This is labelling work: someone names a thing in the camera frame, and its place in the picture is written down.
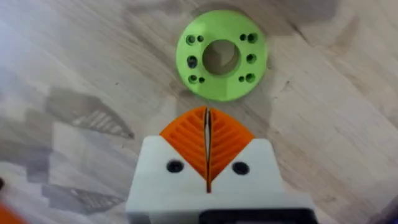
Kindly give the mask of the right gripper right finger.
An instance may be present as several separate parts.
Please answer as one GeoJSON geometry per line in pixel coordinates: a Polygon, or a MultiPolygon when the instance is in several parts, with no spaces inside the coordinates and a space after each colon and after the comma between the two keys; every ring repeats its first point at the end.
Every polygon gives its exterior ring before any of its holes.
{"type": "Polygon", "coordinates": [[[210,208],[308,208],[308,194],[286,190],[271,143],[226,113],[210,110],[206,204],[210,208]]]}

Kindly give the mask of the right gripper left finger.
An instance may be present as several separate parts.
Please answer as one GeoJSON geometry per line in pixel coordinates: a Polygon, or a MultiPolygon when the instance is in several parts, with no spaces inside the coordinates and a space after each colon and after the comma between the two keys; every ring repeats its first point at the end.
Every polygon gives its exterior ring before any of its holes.
{"type": "Polygon", "coordinates": [[[126,212],[197,213],[206,199],[206,107],[187,111],[142,143],[126,212]]]}

